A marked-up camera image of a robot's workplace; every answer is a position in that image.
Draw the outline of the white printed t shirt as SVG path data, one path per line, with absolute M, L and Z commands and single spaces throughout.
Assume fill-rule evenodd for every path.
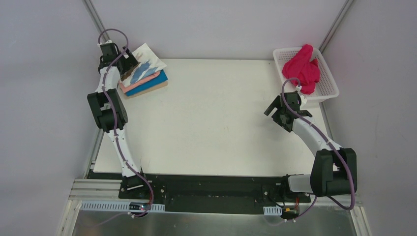
M 129 76 L 124 76 L 120 82 L 125 86 L 133 85 L 134 83 L 148 77 L 158 71 L 163 70 L 167 65 L 153 52 L 153 50 L 144 43 L 137 48 L 132 55 L 138 61 L 138 65 L 134 67 Z

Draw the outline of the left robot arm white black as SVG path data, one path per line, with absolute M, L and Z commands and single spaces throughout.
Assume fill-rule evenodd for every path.
M 87 100 L 97 127 L 108 135 L 115 147 L 121 175 L 124 178 L 137 177 L 141 173 L 141 165 L 133 160 L 128 145 L 128 116 L 118 93 L 122 74 L 137 65 L 137 62 L 126 46 L 123 49 L 128 57 L 110 40 L 99 44 L 99 47 L 102 52 L 98 67 L 100 81 L 95 92 L 87 95 Z

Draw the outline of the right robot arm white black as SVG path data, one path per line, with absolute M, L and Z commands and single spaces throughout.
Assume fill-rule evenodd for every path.
M 297 92 L 277 96 L 264 114 L 289 133 L 298 135 L 314 155 L 309 175 L 291 175 L 280 186 L 281 199 L 290 202 L 299 192 L 318 197 L 354 194 L 357 190 L 357 155 L 331 140 L 315 124 L 312 114 L 301 110 Z

